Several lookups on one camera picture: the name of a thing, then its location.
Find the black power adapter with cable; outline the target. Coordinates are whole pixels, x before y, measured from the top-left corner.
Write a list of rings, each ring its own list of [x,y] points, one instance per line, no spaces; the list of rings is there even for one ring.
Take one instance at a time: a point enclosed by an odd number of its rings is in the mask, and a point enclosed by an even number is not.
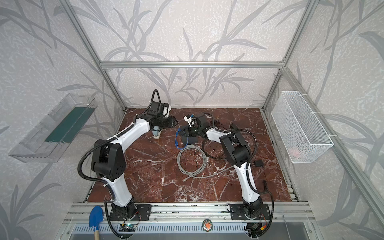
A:
[[[232,130],[240,129],[236,124],[230,124],[226,120],[220,120],[218,117],[215,117],[213,114],[209,113],[212,118],[212,127],[218,131],[230,132]]]

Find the dark grey network switch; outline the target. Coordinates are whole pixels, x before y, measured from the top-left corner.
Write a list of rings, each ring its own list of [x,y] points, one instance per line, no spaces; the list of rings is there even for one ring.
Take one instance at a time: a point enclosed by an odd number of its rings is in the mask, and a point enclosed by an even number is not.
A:
[[[183,145],[193,145],[196,144],[199,140],[197,137],[186,137],[186,136],[181,136],[182,143]]]

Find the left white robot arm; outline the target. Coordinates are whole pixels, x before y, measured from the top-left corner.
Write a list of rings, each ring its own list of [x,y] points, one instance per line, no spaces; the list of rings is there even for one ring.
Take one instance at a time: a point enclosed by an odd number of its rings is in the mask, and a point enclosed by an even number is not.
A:
[[[136,214],[134,197],[128,190],[124,172],[126,169],[125,151],[139,137],[149,131],[160,132],[173,128],[178,124],[175,117],[170,116],[171,107],[168,103],[151,101],[149,106],[133,122],[107,140],[98,140],[80,159],[78,174],[81,178],[100,182],[108,188],[112,196],[112,210],[124,219]],[[97,178],[86,176],[82,167],[86,158],[92,155],[91,170]]]

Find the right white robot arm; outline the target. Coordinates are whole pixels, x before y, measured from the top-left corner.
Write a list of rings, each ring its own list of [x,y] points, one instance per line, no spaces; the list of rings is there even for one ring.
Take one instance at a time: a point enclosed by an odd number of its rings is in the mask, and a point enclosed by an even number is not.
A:
[[[207,113],[199,115],[186,115],[184,120],[187,125],[182,128],[183,136],[190,138],[201,137],[222,145],[228,163],[234,167],[242,190],[243,211],[247,219],[264,217],[272,219],[273,210],[269,209],[261,198],[263,194],[271,194],[268,190],[259,191],[253,180],[251,160],[257,152],[256,137],[248,130],[240,129],[231,124],[228,130],[222,130],[212,123],[207,122]]]

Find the grey phone slab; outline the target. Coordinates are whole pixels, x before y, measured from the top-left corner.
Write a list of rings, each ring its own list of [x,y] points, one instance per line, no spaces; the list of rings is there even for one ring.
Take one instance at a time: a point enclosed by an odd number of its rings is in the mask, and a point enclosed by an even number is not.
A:
[[[159,139],[160,135],[161,135],[161,132],[162,132],[162,129],[160,129],[159,127],[155,126],[154,129],[153,129],[154,139]]]

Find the pink item in basket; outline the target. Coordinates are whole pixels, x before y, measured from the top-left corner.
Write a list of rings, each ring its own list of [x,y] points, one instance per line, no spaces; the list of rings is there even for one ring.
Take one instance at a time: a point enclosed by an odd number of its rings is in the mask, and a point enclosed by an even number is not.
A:
[[[292,159],[301,159],[304,154],[304,152],[298,149],[297,147],[289,148],[288,152]]]

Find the red round button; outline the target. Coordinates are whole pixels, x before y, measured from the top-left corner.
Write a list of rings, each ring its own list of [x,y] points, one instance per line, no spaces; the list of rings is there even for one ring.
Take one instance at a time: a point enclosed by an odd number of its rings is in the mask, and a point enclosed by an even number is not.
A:
[[[202,228],[205,232],[210,232],[213,229],[213,223],[209,219],[203,220]]]

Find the green circuit board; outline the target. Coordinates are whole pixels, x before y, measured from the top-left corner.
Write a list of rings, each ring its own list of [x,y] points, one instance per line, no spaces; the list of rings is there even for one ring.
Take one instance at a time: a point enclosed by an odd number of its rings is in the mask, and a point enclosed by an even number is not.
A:
[[[137,224],[120,224],[119,232],[135,232],[137,228]]]

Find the blue shovel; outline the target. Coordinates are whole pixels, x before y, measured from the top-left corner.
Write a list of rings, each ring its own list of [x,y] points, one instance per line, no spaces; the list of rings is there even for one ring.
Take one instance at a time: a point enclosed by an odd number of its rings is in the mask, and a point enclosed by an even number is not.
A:
[[[100,206],[94,206],[89,216],[89,227],[94,232],[94,240],[100,239],[99,224],[104,220],[103,210]]]

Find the clear plastic wall bin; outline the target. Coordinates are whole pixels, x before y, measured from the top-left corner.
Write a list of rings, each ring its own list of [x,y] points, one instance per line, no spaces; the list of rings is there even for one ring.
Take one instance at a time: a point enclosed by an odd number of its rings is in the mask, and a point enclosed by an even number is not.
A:
[[[9,156],[24,163],[56,163],[97,107],[94,97],[67,94]]]

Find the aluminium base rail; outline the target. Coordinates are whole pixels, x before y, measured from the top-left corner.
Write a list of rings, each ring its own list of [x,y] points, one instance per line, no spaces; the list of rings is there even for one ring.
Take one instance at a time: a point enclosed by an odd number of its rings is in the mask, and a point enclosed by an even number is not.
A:
[[[151,203],[147,223],[197,223],[210,219],[214,223],[229,223],[231,217],[240,217],[239,208],[229,203]],[[73,204],[64,218],[64,223],[87,223],[94,206],[101,203]],[[307,202],[276,202],[273,222],[315,222],[315,216]]]

